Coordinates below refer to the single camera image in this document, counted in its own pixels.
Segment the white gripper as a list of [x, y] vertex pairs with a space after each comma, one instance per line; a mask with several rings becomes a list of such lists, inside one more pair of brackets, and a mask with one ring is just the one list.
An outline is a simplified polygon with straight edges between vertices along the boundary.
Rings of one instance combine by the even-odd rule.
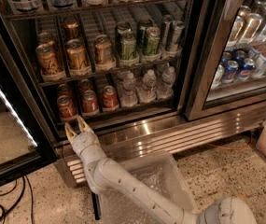
[[106, 154], [92, 128], [81, 116], [77, 116], [77, 123], [80, 134], [76, 134], [69, 123], [64, 124], [64, 129], [67, 139], [83, 164], [88, 165], [105, 158]]

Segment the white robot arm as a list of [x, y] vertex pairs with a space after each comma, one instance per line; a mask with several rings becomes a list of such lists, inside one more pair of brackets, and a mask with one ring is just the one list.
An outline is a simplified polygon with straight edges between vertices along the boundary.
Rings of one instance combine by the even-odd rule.
[[72, 149], [83, 162], [92, 192], [100, 194], [115, 189], [161, 224], [257, 224], [249, 206], [236, 197], [219, 199], [199, 214], [183, 209], [108, 158], [97, 135], [81, 116], [77, 123], [80, 133], [68, 123], [64, 128]]

